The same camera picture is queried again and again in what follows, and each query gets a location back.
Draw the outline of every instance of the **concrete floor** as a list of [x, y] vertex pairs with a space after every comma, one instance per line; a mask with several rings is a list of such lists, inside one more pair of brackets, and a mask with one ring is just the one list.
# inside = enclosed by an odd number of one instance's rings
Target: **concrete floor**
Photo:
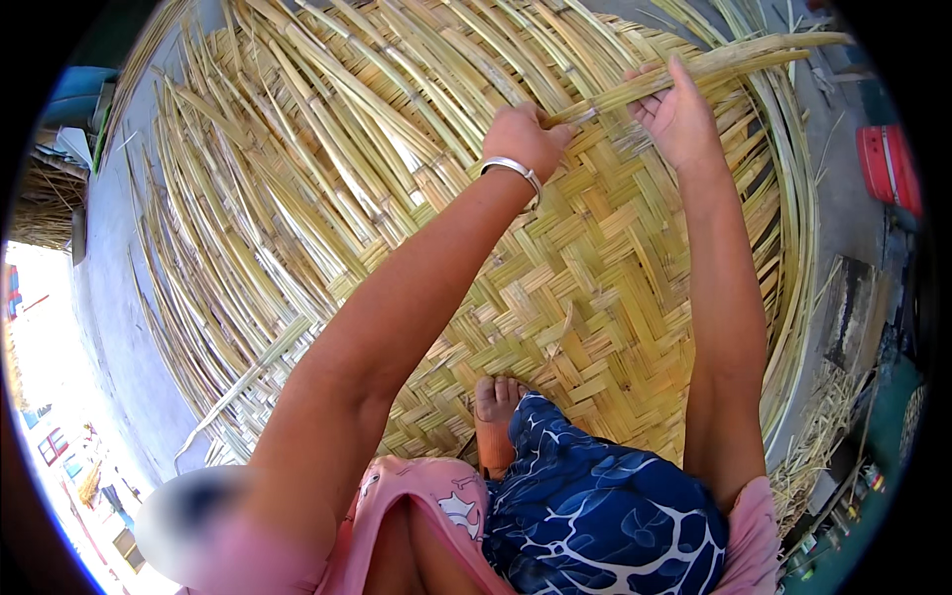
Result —
[[[584, 0], [591, 9], [615, 13], [651, 27], [670, 30], [649, 14], [664, 15], [648, 0]], [[724, 20], [709, 4], [692, 0], [708, 20], [729, 36]], [[771, 30], [788, 31], [785, 0], [763, 0], [764, 12]], [[201, 0], [199, 21], [206, 30], [223, 26], [218, 0]], [[803, 2], [793, 2], [794, 19], [806, 13]], [[700, 41], [683, 26], [676, 32], [698, 45]], [[177, 28], [156, 51], [153, 64], [178, 74], [174, 51]], [[814, 50], [808, 61], [797, 66], [796, 89], [801, 106], [810, 110], [806, 122], [811, 158], [816, 169], [829, 143], [825, 166], [829, 172], [820, 184], [820, 259], [819, 284], [823, 283], [836, 253], [842, 253], [877, 265], [882, 253], [883, 207], [866, 194], [854, 141], [856, 127], [864, 124], [859, 95], [850, 85], [838, 85], [836, 92], [825, 97], [819, 90], [811, 69], [819, 68], [827, 75], [832, 68], [846, 64], [843, 50]], [[123, 114], [126, 138], [137, 132], [127, 149], [139, 155], [143, 143], [151, 143], [151, 120], [154, 116], [153, 73], [147, 72], [139, 84], [129, 109]], [[843, 119], [830, 133], [843, 113]], [[121, 144], [121, 139], [114, 143]], [[111, 417], [129, 445], [133, 460], [142, 474], [156, 485], [174, 477], [172, 457], [184, 443], [197, 420], [182, 400], [166, 371], [146, 325], [129, 267], [131, 255], [134, 271], [151, 300], [145, 258], [136, 236], [135, 217], [129, 199], [129, 174], [122, 151], [109, 156], [100, 174], [89, 184], [87, 258], [73, 270], [74, 307], [84, 343], [97, 381]], [[817, 312], [814, 327], [822, 323], [822, 308]], [[808, 346], [806, 376], [819, 362], [818, 333]], [[804, 382], [795, 396], [779, 444], [800, 428], [800, 411], [808, 396], [809, 383]], [[182, 471], [203, 465], [208, 439], [200, 436], [179, 460]], [[778, 460], [774, 453], [771, 462]]]

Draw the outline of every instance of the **right hand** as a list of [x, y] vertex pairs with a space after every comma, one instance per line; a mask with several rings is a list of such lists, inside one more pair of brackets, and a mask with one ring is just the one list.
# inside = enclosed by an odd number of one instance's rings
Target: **right hand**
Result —
[[492, 119], [483, 139], [483, 159], [507, 157], [535, 171], [541, 183], [552, 175], [575, 133], [569, 124], [543, 130], [539, 123], [548, 118], [545, 111], [530, 101], [513, 108], [502, 106]]
[[[640, 72], [629, 70], [625, 73], [625, 80], [657, 67], [645, 64]], [[714, 113], [698, 86], [677, 55], [671, 55], [667, 68], [674, 79], [674, 88], [629, 103], [628, 113], [645, 127], [655, 147], [676, 171], [686, 165], [723, 159]]]

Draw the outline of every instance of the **silver bracelet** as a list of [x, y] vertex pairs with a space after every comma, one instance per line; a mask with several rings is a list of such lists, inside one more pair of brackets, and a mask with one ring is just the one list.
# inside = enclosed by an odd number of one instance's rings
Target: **silver bracelet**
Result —
[[519, 172], [519, 175], [523, 176], [526, 181], [532, 185], [532, 189], [535, 190], [535, 196], [532, 197], [532, 200], [530, 200], [528, 205], [526, 205], [526, 208], [523, 209], [523, 213], [528, 213], [532, 210], [535, 210], [536, 207], [539, 206], [539, 201], [542, 198], [542, 183], [539, 182], [539, 178], [536, 176], [535, 171], [532, 169], [526, 169], [526, 166], [514, 159], [509, 159], [508, 157], [490, 157], [483, 161], [483, 168], [480, 169], [479, 174], [483, 175], [486, 173], [486, 170], [489, 169], [489, 166], [503, 166], [504, 168], [517, 171]]

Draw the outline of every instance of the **pink clothing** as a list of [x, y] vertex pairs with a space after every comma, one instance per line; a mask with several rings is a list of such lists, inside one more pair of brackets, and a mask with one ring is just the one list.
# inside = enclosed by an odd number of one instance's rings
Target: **pink clothing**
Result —
[[[183, 587], [177, 595], [361, 593], [384, 515], [404, 496], [421, 507], [433, 535], [483, 592], [514, 592], [483, 557], [488, 494], [479, 474], [456, 459], [385, 456], [373, 461], [364, 474], [326, 562], [302, 559], [275, 536], [238, 521], [223, 526], [215, 540], [220, 546], [203, 561], [208, 572], [196, 585], [203, 590]], [[728, 522], [724, 575], [714, 593], [773, 593], [780, 540], [766, 477], [744, 487]]]

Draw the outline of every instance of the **red bucket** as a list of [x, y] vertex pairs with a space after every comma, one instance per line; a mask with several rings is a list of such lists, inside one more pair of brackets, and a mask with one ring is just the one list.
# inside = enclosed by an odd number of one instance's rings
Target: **red bucket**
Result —
[[870, 195], [921, 217], [919, 180], [902, 129], [896, 125], [857, 129], [856, 149]]

